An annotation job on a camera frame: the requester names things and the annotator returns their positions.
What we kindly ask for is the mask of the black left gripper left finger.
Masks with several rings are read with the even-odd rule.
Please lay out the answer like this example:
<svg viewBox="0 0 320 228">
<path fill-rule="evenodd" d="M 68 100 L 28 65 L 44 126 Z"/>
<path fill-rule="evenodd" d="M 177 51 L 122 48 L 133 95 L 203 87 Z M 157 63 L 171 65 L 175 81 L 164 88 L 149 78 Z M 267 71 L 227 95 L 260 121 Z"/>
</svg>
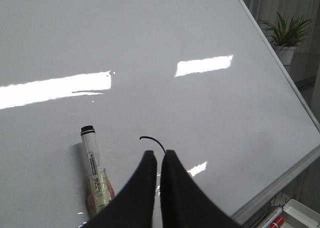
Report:
<svg viewBox="0 0 320 228">
<path fill-rule="evenodd" d="M 151 228 L 156 182 L 157 160 L 154 152 L 147 150 L 122 190 L 83 227 Z"/>
</svg>

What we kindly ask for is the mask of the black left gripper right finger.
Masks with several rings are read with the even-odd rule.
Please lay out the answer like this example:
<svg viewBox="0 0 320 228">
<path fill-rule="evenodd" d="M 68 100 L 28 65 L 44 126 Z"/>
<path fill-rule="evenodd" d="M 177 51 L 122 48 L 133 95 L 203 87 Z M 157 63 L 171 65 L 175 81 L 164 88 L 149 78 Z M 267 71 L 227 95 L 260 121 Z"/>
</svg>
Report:
<svg viewBox="0 0 320 228">
<path fill-rule="evenodd" d="M 174 150 L 161 165 L 160 206 L 164 228 L 240 228 L 197 186 Z"/>
</svg>

